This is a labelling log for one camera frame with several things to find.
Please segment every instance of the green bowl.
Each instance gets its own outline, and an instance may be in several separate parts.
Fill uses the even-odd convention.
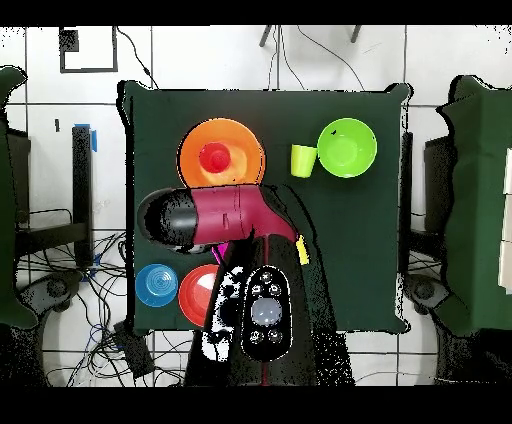
[[[318,158],[331,174],[342,178],[365,172],[377,155],[377,140],[371,128],[352,118],[327,125],[318,138]]]

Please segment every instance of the yellow-green cup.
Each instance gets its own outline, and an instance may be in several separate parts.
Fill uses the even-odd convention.
[[[309,178],[316,160],[316,147],[292,144],[292,175]]]

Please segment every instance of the chair wheel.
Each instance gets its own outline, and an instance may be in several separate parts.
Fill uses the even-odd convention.
[[[71,299],[66,300],[65,302],[62,302],[60,305],[54,306],[53,310],[55,312],[64,312],[71,306]]]

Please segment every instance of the chair leg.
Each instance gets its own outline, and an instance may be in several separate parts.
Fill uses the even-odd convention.
[[[356,42],[357,36],[359,35],[359,30],[360,29],[361,29],[361,25],[356,25],[356,27],[354,28],[354,32],[352,33],[352,38],[350,39],[350,41],[352,43]]]
[[[265,43],[267,42],[268,34],[270,33],[270,29],[272,28],[272,25],[266,25],[265,31],[263,31],[263,35],[261,36],[260,40],[260,47],[263,47]]]

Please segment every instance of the blue cup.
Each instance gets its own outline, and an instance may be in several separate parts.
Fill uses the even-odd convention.
[[[135,278],[135,293],[142,303],[153,308],[169,304],[178,292],[178,276],[166,265],[151,264]]]

